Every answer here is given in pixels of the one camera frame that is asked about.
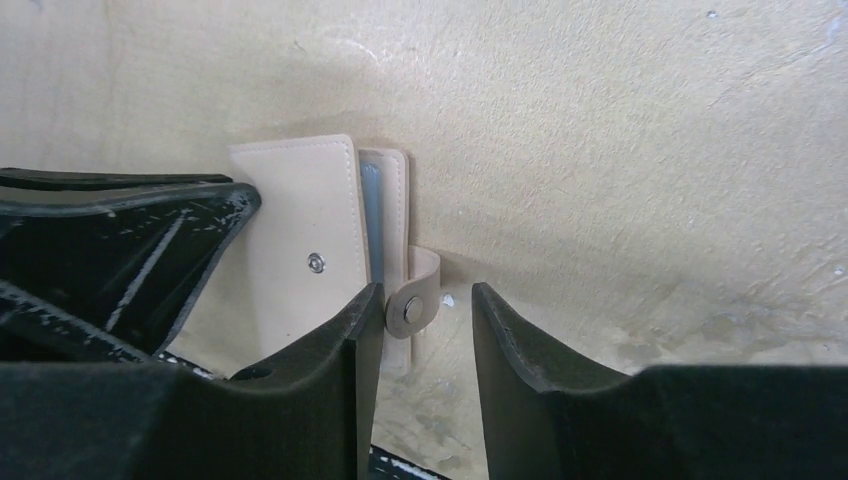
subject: card holder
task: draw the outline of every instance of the card holder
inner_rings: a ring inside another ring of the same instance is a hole
[[[410,337],[438,311],[440,274],[437,254],[409,245],[407,157],[327,135],[231,146],[230,158],[262,197],[244,232],[262,356],[318,327],[371,281],[360,161],[379,169],[382,368],[407,373]]]

